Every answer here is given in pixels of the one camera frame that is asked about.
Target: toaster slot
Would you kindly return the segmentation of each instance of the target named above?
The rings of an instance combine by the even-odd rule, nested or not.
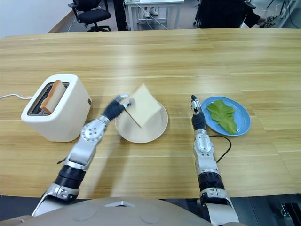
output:
[[[27,115],[34,115],[34,116],[47,116],[48,115],[40,107],[41,107],[43,100],[45,100],[47,98],[49,92],[51,91],[53,83],[54,82],[50,82],[44,87],[44,89],[41,91],[41,93],[38,95],[38,97],[35,99],[35,101],[31,105]],[[67,90],[69,83],[63,82],[63,84]]]

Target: round plate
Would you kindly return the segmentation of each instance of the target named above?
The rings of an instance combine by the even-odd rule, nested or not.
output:
[[[139,127],[131,116],[124,111],[115,120],[118,133],[125,139],[133,143],[148,143],[161,136],[168,125],[168,114],[165,107],[152,116],[143,127]]]
[[[211,103],[213,103],[215,100],[222,100],[225,105],[229,107],[233,107],[235,109],[234,113],[234,122],[236,122],[237,125],[237,133],[234,135],[231,135],[228,133],[223,127],[221,127],[219,124],[217,124],[217,121],[213,120],[210,116],[210,112],[207,108]],[[203,112],[205,115],[206,123],[207,125],[213,129],[215,132],[218,132],[223,135],[227,136],[240,136],[245,134],[249,129],[251,128],[251,117],[248,113],[248,111],[238,102],[235,100],[232,100],[230,98],[226,97],[210,97],[203,101],[202,103]]]

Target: green lettuce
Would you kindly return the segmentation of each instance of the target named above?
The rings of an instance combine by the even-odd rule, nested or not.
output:
[[[233,107],[226,106],[222,100],[216,100],[207,109],[210,111],[211,118],[223,127],[228,133],[236,134],[237,125],[234,122],[235,110]]]

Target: bread slice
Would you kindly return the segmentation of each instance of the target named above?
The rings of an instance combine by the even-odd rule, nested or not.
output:
[[[162,108],[144,84],[128,99],[134,99],[134,102],[126,111],[140,127]]]
[[[55,110],[58,102],[60,102],[65,91],[66,88],[62,81],[56,80],[53,83],[53,86],[50,92],[48,93],[47,98],[43,100],[40,108],[47,114],[51,114]]]

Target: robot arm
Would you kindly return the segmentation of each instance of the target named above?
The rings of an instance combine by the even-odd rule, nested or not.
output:
[[[202,218],[215,226],[238,222],[214,160],[214,145],[207,135],[201,103],[194,95],[191,96],[191,109],[193,112],[191,122],[195,130],[193,153],[196,158],[195,166],[201,191],[199,205]]]
[[[56,180],[47,191],[32,213],[38,216],[69,205],[79,195],[79,186],[95,155],[96,146],[101,142],[111,120],[119,116],[132,103],[119,102],[128,95],[117,96],[104,110],[103,114],[84,126],[78,142],[73,146],[64,161]]]

